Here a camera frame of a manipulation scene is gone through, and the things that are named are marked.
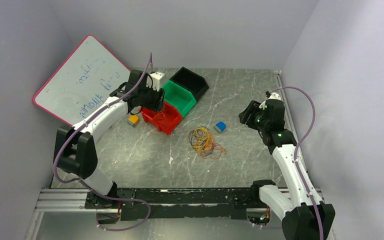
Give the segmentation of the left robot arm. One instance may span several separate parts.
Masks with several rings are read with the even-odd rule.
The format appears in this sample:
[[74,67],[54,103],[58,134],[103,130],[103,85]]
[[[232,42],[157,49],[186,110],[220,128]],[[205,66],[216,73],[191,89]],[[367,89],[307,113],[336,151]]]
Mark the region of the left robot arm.
[[117,184],[98,167],[96,143],[119,119],[142,107],[159,112],[164,107],[165,91],[159,71],[147,73],[131,70],[128,80],[109,94],[91,115],[74,125],[57,130],[54,146],[53,173],[61,183],[79,181],[98,195],[106,208],[119,200]]

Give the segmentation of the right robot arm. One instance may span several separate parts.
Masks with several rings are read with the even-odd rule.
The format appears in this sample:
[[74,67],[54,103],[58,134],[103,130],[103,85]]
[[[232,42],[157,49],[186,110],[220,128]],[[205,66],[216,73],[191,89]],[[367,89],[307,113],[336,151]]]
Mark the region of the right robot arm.
[[281,220],[287,240],[326,240],[336,212],[312,185],[303,161],[296,154],[298,143],[285,127],[285,105],[279,99],[260,103],[252,100],[238,117],[240,123],[258,131],[262,143],[278,164],[290,197],[281,193],[270,180],[253,183],[250,202],[255,207],[266,204]]

